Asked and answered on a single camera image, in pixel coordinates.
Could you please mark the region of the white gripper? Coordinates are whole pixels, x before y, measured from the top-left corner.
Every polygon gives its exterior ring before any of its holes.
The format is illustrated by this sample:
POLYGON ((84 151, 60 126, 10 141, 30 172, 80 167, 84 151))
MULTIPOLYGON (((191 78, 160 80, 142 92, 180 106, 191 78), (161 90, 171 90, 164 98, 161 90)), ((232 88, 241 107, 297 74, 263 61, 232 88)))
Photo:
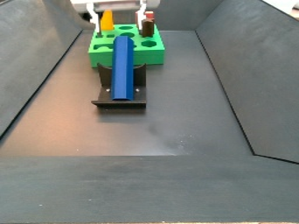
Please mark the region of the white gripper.
POLYGON ((98 29, 98 14, 104 10, 112 11, 130 11, 134 12, 137 30, 142 30, 142 20, 145 19, 145 9, 155 9, 159 7, 161 0, 69 0, 77 12, 88 11, 90 15, 89 22, 94 25, 96 33, 98 29))

